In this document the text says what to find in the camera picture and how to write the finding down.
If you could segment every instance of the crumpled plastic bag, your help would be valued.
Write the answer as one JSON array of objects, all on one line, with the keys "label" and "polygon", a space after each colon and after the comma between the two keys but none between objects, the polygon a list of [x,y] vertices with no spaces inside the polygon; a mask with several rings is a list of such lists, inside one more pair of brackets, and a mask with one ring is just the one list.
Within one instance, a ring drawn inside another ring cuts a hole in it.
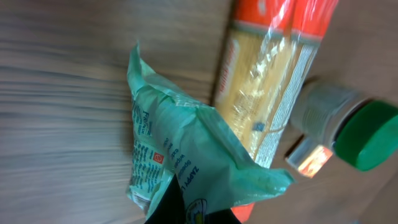
[{"label": "crumpled plastic bag", "polygon": [[283,194],[294,181],[257,165],[218,112],[130,54],[134,152],[127,195],[147,214],[177,176],[188,223],[208,213]]}]

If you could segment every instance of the wood grain surface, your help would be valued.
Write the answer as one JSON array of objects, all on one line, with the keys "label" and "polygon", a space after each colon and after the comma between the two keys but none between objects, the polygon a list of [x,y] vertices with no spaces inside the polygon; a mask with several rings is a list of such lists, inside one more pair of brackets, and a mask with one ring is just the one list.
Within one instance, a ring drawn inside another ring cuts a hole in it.
[{"label": "wood grain surface", "polygon": [[[129,50],[208,103],[231,0],[0,0],[0,223],[144,223],[131,174]],[[398,3],[341,1],[310,75],[398,103]],[[333,158],[248,223],[351,223],[396,173]]]},{"label": "wood grain surface", "polygon": [[370,206],[361,215],[362,224],[397,223],[398,221],[398,173],[378,193]]},{"label": "wood grain surface", "polygon": [[229,0],[0,0],[0,223],[144,223],[129,51],[209,102]]}]

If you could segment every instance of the green bottle cap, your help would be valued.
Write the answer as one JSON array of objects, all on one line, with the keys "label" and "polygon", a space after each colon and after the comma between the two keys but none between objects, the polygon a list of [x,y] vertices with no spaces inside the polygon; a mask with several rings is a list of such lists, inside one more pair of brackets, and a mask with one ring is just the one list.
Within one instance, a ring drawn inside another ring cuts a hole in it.
[{"label": "green bottle cap", "polygon": [[398,108],[372,101],[337,136],[336,155],[361,171],[373,169],[398,148]]}]

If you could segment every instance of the orange packaging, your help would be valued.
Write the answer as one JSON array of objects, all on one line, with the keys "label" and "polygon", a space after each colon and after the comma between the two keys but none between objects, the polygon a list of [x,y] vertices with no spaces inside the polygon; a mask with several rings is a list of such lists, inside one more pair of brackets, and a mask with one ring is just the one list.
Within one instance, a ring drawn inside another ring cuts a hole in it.
[{"label": "orange packaging", "polygon": [[[237,2],[215,107],[260,166],[271,166],[337,2]],[[241,222],[251,210],[233,208]]]}]

